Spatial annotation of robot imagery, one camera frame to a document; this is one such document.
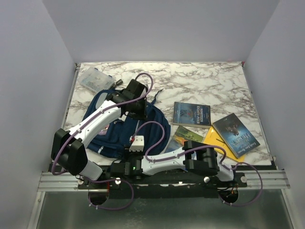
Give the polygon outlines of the navy blue student backpack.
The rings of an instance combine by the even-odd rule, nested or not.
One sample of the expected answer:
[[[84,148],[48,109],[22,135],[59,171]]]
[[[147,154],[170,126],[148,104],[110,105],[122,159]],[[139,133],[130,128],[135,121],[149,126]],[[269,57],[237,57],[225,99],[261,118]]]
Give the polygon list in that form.
[[[126,117],[124,120],[116,119],[108,125],[106,135],[97,134],[87,148],[108,158],[123,159],[124,149],[130,146],[130,137],[137,133],[137,135],[144,136],[144,152],[161,140],[149,151],[148,155],[160,154],[170,139],[171,126],[164,113],[154,105],[155,102],[156,98],[147,103],[146,120],[130,117]]]

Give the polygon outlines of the purple highlighter marker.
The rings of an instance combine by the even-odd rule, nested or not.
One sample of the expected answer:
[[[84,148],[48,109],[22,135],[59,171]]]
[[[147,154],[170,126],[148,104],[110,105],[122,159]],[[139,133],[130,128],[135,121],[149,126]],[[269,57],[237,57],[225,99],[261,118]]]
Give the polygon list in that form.
[[[100,132],[99,135],[106,135],[107,131],[108,131],[109,126],[106,126],[105,128],[103,128]]]

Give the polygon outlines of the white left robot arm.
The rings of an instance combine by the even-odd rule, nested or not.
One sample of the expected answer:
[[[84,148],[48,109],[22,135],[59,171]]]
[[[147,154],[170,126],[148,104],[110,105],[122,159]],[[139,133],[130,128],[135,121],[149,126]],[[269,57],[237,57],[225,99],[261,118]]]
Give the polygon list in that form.
[[[51,151],[53,163],[74,176],[87,177],[94,188],[102,188],[106,181],[103,169],[87,158],[86,148],[102,129],[125,113],[145,117],[145,98],[149,91],[144,84],[132,79],[126,88],[107,92],[91,115],[70,130],[61,128],[55,133]]]

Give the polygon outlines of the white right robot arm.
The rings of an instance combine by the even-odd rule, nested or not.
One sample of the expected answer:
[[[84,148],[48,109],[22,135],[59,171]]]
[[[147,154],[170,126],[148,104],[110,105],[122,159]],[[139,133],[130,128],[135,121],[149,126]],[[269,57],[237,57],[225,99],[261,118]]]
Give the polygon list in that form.
[[[131,156],[125,162],[112,164],[109,172],[113,177],[136,178],[182,169],[203,177],[216,176],[223,186],[230,187],[236,182],[236,175],[223,164],[224,158],[218,157],[216,149],[225,152],[220,146],[186,141],[184,146],[168,153]]]

